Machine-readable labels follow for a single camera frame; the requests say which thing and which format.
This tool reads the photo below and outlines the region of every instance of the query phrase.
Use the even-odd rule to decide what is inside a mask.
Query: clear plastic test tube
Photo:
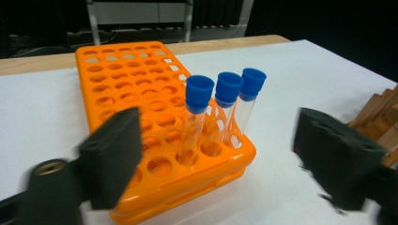
[[[193,75],[187,79],[181,146],[176,153],[176,160],[181,165],[192,166],[197,159],[197,145],[213,87],[214,82],[202,75]]]
[[[243,79],[235,73],[222,72],[218,76],[214,105],[204,128],[206,138],[201,145],[202,152],[209,157],[216,157],[221,152],[220,144],[242,84]]]
[[[228,130],[222,140],[227,146],[232,148],[239,148],[241,146],[241,136],[244,134],[254,102],[266,78],[267,75],[258,69],[243,69],[243,85],[234,105],[232,115],[229,118]]]

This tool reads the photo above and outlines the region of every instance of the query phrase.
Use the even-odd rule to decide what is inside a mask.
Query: test tube rack
[[[115,223],[136,224],[197,198],[238,179],[253,161],[246,136],[238,149],[218,143],[216,156],[198,147],[192,166],[176,161],[191,74],[161,42],[82,47],[75,56],[90,132],[114,113],[139,107],[143,158],[109,212]]]

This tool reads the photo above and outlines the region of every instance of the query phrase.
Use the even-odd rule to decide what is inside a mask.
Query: white table surface
[[[143,224],[375,224],[378,206],[337,214],[292,152],[299,107],[348,122],[373,93],[395,82],[302,40],[178,55],[191,74],[258,68],[268,78],[246,129],[257,156],[238,180]],[[88,135],[76,68],[0,77],[0,200],[23,190],[25,172],[52,158],[77,158]],[[85,224],[113,224],[90,211]]]

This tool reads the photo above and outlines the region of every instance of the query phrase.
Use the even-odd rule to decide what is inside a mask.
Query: blue cap
[[[255,68],[245,68],[243,69],[242,78],[243,86],[240,90],[240,97],[245,101],[251,101],[257,97],[267,75]]]
[[[223,108],[231,107],[237,100],[237,95],[242,87],[243,79],[232,72],[219,74],[216,85],[216,101]]]
[[[193,75],[187,79],[185,102],[191,113],[199,114],[206,110],[211,98],[214,82],[202,75]]]

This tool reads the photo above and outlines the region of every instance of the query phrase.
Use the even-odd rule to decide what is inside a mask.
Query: orange test tube rack
[[[176,161],[185,80],[191,74],[161,42],[82,47],[75,56],[90,132],[118,111],[140,110],[143,158],[118,205],[109,211],[116,224],[145,221],[208,193],[239,178],[253,161],[255,147],[246,136],[238,149],[213,145],[219,151],[212,156],[198,147],[192,166]],[[211,121],[207,118],[204,130],[212,127]]]

